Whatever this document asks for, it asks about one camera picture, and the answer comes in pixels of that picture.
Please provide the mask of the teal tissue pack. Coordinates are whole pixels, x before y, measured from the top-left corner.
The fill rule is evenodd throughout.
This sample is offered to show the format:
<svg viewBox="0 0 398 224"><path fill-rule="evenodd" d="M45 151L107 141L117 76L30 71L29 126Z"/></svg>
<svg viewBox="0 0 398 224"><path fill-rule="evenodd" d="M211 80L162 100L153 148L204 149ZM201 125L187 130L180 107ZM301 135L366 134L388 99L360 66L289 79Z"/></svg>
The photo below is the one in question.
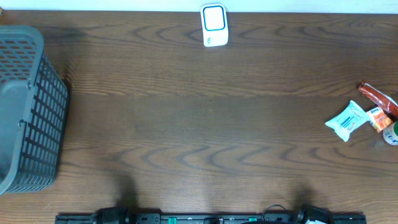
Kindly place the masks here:
<svg viewBox="0 0 398 224"><path fill-rule="evenodd" d="M325 125L333 129L344 142L347 142L350 134L368 121L370 121L369 115L355 101L351 100L340 114L327 121Z"/></svg>

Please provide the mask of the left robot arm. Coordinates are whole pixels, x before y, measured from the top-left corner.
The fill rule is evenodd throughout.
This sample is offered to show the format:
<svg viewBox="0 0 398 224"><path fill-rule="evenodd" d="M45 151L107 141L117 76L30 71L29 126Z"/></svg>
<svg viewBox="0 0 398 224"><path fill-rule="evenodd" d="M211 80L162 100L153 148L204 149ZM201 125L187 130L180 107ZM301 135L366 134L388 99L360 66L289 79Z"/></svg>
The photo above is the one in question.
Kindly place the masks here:
<svg viewBox="0 0 398 224"><path fill-rule="evenodd" d="M130 214L127 208L102 208L92 214L91 221L94 224L129 224Z"/></svg>

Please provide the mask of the orange snack bar wrapper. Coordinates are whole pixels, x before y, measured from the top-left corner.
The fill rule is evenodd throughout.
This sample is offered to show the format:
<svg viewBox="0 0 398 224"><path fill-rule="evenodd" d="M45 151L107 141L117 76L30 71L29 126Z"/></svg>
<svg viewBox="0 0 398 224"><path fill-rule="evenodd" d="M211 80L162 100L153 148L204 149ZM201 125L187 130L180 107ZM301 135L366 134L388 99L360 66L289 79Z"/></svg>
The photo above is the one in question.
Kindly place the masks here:
<svg viewBox="0 0 398 224"><path fill-rule="evenodd" d="M385 95L364 80L359 85L358 90L381 109L397 117L397 103L390 96Z"/></svg>

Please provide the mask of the green lid jar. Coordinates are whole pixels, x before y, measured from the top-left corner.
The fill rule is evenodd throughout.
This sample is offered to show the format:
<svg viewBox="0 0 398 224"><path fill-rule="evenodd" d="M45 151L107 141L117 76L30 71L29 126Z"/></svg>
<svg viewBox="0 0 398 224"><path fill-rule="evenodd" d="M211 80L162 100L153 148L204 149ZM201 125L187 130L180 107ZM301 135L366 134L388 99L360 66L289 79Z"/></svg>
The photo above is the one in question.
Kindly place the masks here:
<svg viewBox="0 0 398 224"><path fill-rule="evenodd" d="M392 123L391 125L389 125L382 131L382 136L383 136L384 140L388 144L393 145L393 146L398 145L397 128L398 128L398 122L396 121L395 123Z"/></svg>

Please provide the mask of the small orange snack packet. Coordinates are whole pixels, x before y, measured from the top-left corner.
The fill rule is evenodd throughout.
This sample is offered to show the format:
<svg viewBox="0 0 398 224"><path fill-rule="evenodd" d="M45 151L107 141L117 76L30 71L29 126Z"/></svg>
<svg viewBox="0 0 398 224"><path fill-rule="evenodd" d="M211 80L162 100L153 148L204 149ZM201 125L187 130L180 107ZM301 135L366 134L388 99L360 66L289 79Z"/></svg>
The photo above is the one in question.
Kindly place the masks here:
<svg viewBox="0 0 398 224"><path fill-rule="evenodd" d="M378 133L392 124L390 117L388 117L384 110L379 106L367 111L366 113L369 116L369 122Z"/></svg>

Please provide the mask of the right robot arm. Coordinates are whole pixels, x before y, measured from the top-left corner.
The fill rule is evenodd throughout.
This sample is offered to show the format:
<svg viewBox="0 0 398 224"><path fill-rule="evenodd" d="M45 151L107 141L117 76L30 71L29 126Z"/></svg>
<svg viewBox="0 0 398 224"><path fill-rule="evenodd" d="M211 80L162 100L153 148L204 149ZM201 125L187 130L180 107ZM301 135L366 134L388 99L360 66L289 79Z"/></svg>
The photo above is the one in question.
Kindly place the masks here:
<svg viewBox="0 0 398 224"><path fill-rule="evenodd" d="M329 210L313 205L303 205L295 220L296 224L333 224Z"/></svg>

